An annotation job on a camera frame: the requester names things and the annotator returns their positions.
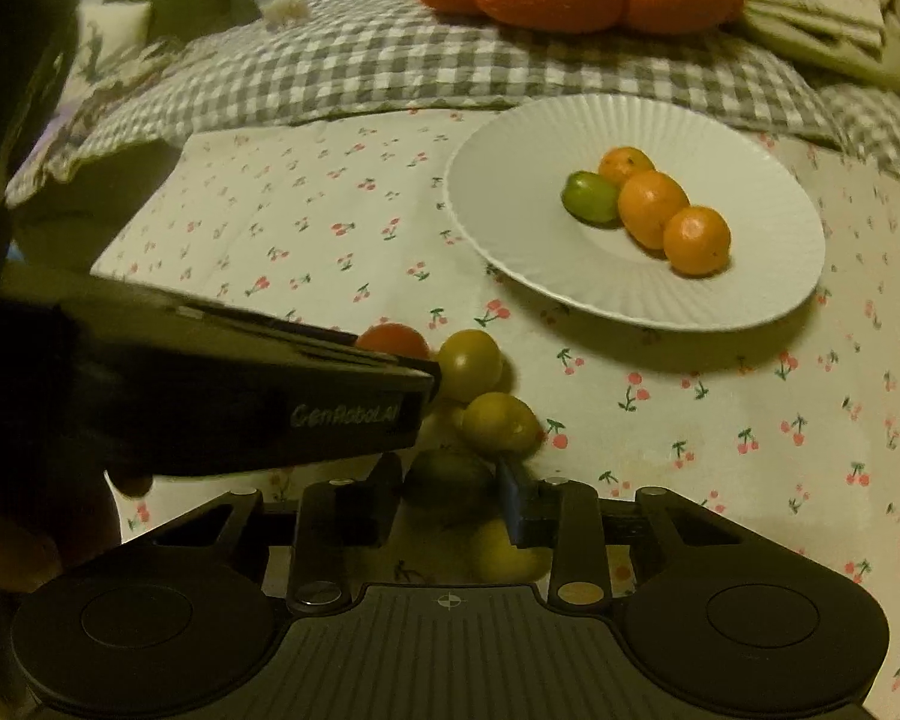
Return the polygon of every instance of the gingham fabric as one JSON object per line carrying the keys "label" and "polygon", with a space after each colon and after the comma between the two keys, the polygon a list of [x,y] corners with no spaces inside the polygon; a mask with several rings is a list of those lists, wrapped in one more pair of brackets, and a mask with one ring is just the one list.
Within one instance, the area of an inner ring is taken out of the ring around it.
{"label": "gingham fabric", "polygon": [[824,86],[818,93],[847,137],[845,151],[900,178],[900,98],[849,83]]}
{"label": "gingham fabric", "polygon": [[486,20],[441,19],[418,0],[312,0],[299,28],[260,22],[203,39],[182,67],[127,100],[79,143],[63,143],[10,185],[32,194],[53,168],[130,143],[180,143],[205,130],[301,124],[408,107],[509,106],[587,92],[643,95],[735,127],[840,145],[816,94],[768,50],[721,32],[650,41],[615,33],[551,37]]}

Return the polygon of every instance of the white plate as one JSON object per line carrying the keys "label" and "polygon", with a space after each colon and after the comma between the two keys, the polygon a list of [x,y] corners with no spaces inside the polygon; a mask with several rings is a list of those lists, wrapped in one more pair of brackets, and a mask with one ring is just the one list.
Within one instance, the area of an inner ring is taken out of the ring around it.
{"label": "white plate", "polygon": [[[645,151],[697,205],[724,215],[730,266],[674,274],[623,229],[564,210],[574,170],[615,146]],[[737,330],[787,314],[816,287],[823,228],[806,192],[763,148],[714,119],[626,95],[573,95],[514,108],[474,132],[447,167],[451,214],[512,278],[602,317],[670,330]]]}

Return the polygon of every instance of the tablecloth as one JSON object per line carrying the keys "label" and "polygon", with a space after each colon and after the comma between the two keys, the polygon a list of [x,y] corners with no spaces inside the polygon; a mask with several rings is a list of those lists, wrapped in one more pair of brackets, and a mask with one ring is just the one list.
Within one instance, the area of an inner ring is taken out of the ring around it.
{"label": "tablecloth", "polygon": [[[661,333],[569,310],[468,247],[442,175],[494,115],[410,111],[196,135],[95,271],[355,332],[405,322],[434,347],[484,328],[547,432],[534,473],[609,498],[664,485],[874,594],[892,639],[866,705],[881,720],[900,717],[900,183],[874,165],[760,136],[823,219],[816,293],[763,328]],[[420,446],[444,440],[428,426]],[[250,483],[295,497],[369,462]],[[121,501],[125,532],[233,485],[159,480],[144,500]],[[439,573],[439,562],[423,567],[427,557],[402,548],[388,547],[389,579]]]}

